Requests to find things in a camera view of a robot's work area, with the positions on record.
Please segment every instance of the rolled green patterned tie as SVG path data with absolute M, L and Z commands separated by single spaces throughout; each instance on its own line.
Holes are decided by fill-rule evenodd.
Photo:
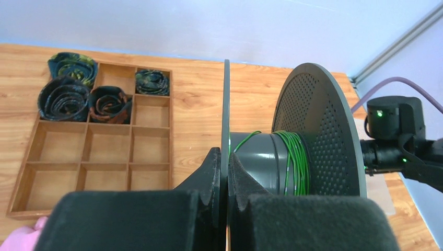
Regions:
M 90 57 L 71 52 L 60 52 L 48 60 L 52 78 L 70 76 L 92 89 L 97 77 L 97 63 Z
M 79 80 L 60 76 L 46 84 L 37 106 L 40 117 L 50 121 L 85 122 L 88 118 L 89 88 Z
M 100 86 L 91 91 L 88 108 L 93 122 L 129 124 L 132 100 L 116 86 Z
M 140 70 L 135 73 L 137 93 L 169 96 L 169 79 L 161 71 Z

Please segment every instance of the wooden tray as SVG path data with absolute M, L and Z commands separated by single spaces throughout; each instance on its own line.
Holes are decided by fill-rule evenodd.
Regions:
M 113 85 L 133 98 L 130 124 L 49 122 L 37 116 L 7 216 L 49 215 L 68 192 L 170 189 L 172 182 L 172 72 L 98 64 L 95 87 Z M 135 72 L 162 71 L 170 96 L 135 93 Z

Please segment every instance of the wood grain surface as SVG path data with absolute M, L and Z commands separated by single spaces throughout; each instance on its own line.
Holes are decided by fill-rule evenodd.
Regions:
M 0 45 L 0 241 L 34 221 L 4 217 L 37 112 L 37 96 L 49 79 L 46 61 L 63 49 Z M 199 167 L 211 147 L 220 146 L 223 62 L 76 51 L 94 59 L 169 69 L 174 77 L 173 184 Z M 231 131 L 270 132 L 281 87 L 292 69 L 231 64 Z M 333 73 L 352 106 L 358 101 L 348 78 Z M 363 118 L 359 109 L 356 118 Z M 397 174 L 385 175 L 396 209 L 389 222 L 402 250 L 438 250 Z

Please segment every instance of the purple cable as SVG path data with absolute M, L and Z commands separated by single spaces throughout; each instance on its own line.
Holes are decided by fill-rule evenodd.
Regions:
M 407 84 L 414 88 L 417 92 L 419 92 L 423 97 L 425 97 L 437 110 L 439 110 L 441 113 L 443 113 L 443 106 L 435 100 L 429 93 L 427 93 L 425 90 L 423 90 L 421 87 L 419 87 L 417 84 L 412 82 L 411 80 L 404 78 L 404 77 L 390 77 L 386 78 L 382 82 L 378 83 L 376 86 L 374 86 L 371 90 L 368 91 L 367 94 L 363 96 L 363 98 L 360 99 L 352 108 L 351 112 L 355 113 L 355 111 L 360 108 L 360 106 L 363 105 L 364 102 L 368 101 L 368 99 L 380 88 L 384 87 L 385 85 L 392 83 L 392 82 L 401 82 L 404 84 Z

